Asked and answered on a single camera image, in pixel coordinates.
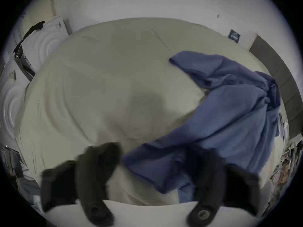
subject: framed picture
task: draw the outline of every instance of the framed picture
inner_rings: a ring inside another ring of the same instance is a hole
[[[228,38],[230,38],[231,40],[234,40],[234,41],[236,41],[236,43],[238,43],[240,35],[236,31],[233,31],[231,29],[230,32],[229,32]]]

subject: blue garment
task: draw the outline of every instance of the blue garment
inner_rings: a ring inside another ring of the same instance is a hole
[[[123,156],[123,164],[162,194],[179,189],[180,202],[192,201],[195,190],[185,167],[189,147],[215,149],[227,163],[259,173],[279,134],[275,80],[219,55],[182,51],[169,61],[212,90],[185,124]]]

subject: washing machine door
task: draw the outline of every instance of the washing machine door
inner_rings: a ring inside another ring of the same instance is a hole
[[[16,115],[29,80],[13,58],[6,64],[0,76],[0,143],[19,151],[14,137]]]
[[[68,37],[61,16],[44,23],[41,30],[32,32],[22,43],[23,53],[31,69],[37,73],[47,57]]]

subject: bed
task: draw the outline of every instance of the bed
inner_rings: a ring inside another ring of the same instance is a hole
[[[202,25],[135,18],[83,28],[69,36],[29,84],[17,114],[15,138],[31,175],[73,160],[87,146],[120,142],[128,153],[182,125],[203,101],[200,89],[169,63],[180,51],[219,54],[252,71],[266,67],[234,41]],[[284,105],[283,120],[287,120]],[[260,173],[269,180],[284,149],[282,135]],[[134,205],[178,203],[119,165],[107,182],[110,200]]]

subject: washing machine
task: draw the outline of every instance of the washing machine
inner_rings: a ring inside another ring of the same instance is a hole
[[[0,144],[15,151],[19,151],[14,137],[15,120],[28,84],[29,80],[11,58],[0,76]]]
[[[47,57],[68,37],[61,16],[54,17],[35,30],[21,43],[28,66],[35,72],[40,69]]]

